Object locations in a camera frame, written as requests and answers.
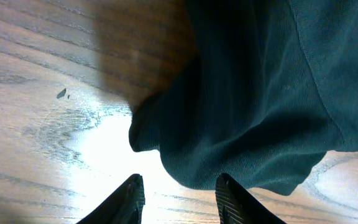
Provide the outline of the black t-shirt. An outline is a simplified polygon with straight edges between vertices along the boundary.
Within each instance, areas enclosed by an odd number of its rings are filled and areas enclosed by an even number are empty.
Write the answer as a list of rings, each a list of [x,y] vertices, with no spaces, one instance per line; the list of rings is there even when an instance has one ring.
[[[358,151],[358,0],[188,0],[198,56],[132,118],[180,184],[289,195],[328,151]]]

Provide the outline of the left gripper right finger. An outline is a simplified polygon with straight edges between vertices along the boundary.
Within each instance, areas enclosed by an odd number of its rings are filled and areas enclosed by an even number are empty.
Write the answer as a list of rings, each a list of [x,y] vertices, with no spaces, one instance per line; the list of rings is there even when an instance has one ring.
[[[285,224],[227,173],[216,179],[215,195],[220,224]]]

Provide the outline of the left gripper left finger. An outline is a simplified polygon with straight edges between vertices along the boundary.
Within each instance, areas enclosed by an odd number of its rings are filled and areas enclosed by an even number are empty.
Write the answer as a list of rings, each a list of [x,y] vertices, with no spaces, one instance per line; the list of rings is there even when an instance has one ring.
[[[143,178],[132,174],[78,224],[141,224],[144,205]]]

